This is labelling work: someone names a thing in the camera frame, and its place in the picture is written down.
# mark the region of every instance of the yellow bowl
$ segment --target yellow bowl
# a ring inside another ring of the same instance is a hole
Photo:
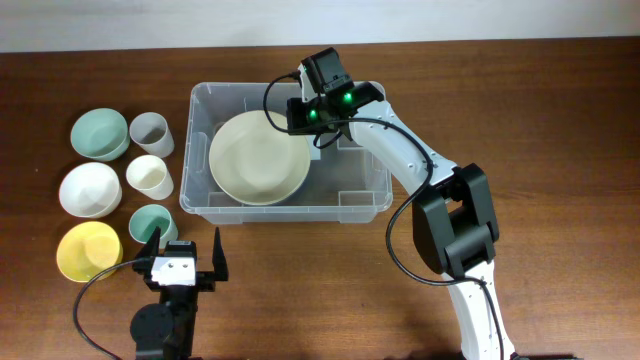
[[[122,244],[111,226],[88,221],[69,230],[58,245],[58,269],[67,279],[87,282],[122,261]],[[100,280],[113,273],[103,275]]]

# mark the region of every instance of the white bowl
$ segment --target white bowl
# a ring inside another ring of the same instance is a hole
[[[276,125],[287,119],[269,112]],[[305,136],[274,129],[262,110],[227,121],[209,151],[211,174],[220,188],[248,205],[270,205],[292,195],[309,173],[311,154]]]
[[[122,187],[111,167],[92,162],[71,170],[62,180],[58,196],[69,214],[97,219],[110,214],[118,206]]]

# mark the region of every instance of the white wall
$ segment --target white wall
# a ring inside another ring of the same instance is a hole
[[[640,34],[640,0],[0,0],[0,52]]]

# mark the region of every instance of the mint green bowl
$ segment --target mint green bowl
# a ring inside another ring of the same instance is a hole
[[[111,161],[129,147],[129,127],[119,112],[95,109],[82,115],[71,130],[71,146],[78,154],[97,161]]]

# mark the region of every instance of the white cup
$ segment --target white cup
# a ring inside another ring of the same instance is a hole
[[[173,152],[173,137],[167,120],[157,113],[138,115],[129,126],[129,134],[136,144],[151,155],[163,158]]]
[[[127,167],[127,182],[153,200],[166,199],[173,191],[167,165],[157,156],[142,155]]]

